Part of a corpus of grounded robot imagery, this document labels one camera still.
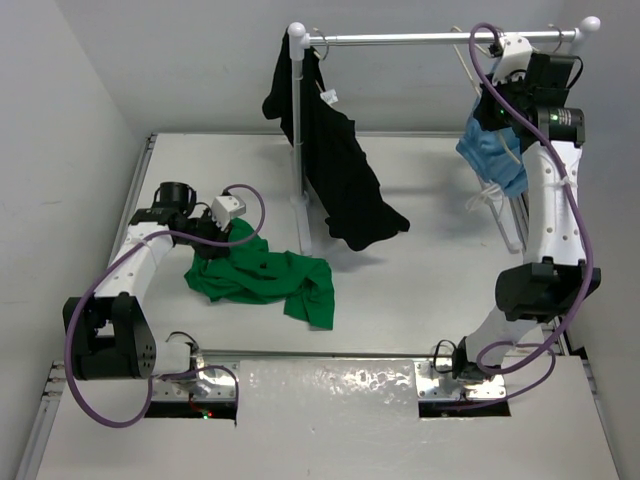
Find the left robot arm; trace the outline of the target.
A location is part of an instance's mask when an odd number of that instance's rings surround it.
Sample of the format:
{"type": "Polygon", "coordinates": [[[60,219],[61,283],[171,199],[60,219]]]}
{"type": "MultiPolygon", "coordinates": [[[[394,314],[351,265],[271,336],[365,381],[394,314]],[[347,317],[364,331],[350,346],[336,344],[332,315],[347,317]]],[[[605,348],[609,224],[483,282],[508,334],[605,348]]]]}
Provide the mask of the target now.
{"type": "Polygon", "coordinates": [[[228,255],[233,219],[243,215],[243,200],[224,192],[196,215],[196,191],[164,182],[153,202],[135,211],[125,239],[105,279],[86,298],[71,297],[63,308],[71,337],[71,372],[77,380],[148,379],[186,372],[193,345],[158,342],[142,303],[163,259],[177,245],[207,259],[228,255]]]}

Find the green t shirt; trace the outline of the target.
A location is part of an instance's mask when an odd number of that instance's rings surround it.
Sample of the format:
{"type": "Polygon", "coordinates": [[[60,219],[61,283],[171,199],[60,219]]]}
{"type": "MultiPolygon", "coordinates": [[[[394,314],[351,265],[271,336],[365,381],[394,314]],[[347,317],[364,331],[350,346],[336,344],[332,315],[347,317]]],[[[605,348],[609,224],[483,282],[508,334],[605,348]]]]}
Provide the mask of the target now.
{"type": "Polygon", "coordinates": [[[189,288],[210,301],[263,305],[284,303],[283,313],[316,329],[334,327],[335,290],[328,262],[291,251],[273,252],[256,235],[228,256],[193,257],[184,274],[189,288]]]}

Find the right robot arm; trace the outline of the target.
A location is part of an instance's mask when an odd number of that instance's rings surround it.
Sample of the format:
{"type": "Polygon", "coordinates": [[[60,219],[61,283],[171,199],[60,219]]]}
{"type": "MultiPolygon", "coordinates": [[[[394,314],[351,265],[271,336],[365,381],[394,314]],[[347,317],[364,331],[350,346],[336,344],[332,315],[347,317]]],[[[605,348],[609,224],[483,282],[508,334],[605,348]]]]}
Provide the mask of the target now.
{"type": "Polygon", "coordinates": [[[577,199],[585,116],[565,104],[582,69],[575,55],[531,52],[515,60],[503,54],[481,78],[472,118],[481,133],[509,130],[518,140],[528,232],[522,264],[496,280],[495,307],[453,351],[455,380],[477,383],[506,373],[511,348],[540,324],[571,321],[600,285],[577,199]]]}

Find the cream wire hanger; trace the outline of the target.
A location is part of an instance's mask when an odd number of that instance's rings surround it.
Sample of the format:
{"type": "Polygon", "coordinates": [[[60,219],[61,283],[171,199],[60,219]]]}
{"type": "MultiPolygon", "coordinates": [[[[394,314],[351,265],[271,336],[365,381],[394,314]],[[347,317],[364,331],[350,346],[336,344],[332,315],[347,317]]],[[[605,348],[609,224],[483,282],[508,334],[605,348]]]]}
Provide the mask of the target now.
{"type": "MultiPolygon", "coordinates": [[[[450,29],[450,32],[457,32],[457,33],[461,33],[462,30],[456,26],[453,25],[450,29]]],[[[467,64],[467,62],[465,61],[465,59],[463,58],[460,49],[458,48],[457,45],[453,45],[454,51],[456,53],[456,56],[469,80],[469,83],[471,85],[471,87],[473,88],[473,90],[475,91],[476,97],[479,100],[481,98],[482,92],[481,92],[481,88],[480,85],[475,81],[473,74],[471,73],[471,70],[467,64]]],[[[489,57],[489,52],[484,49],[483,47],[477,46],[476,49],[478,49],[484,56],[489,57]]],[[[519,160],[516,155],[513,153],[513,151],[509,148],[503,134],[500,131],[495,131],[493,132],[495,137],[497,138],[497,140],[499,141],[500,145],[502,146],[503,150],[505,151],[505,153],[510,157],[510,159],[515,162],[516,164],[521,164],[521,160],[519,160]]]]}

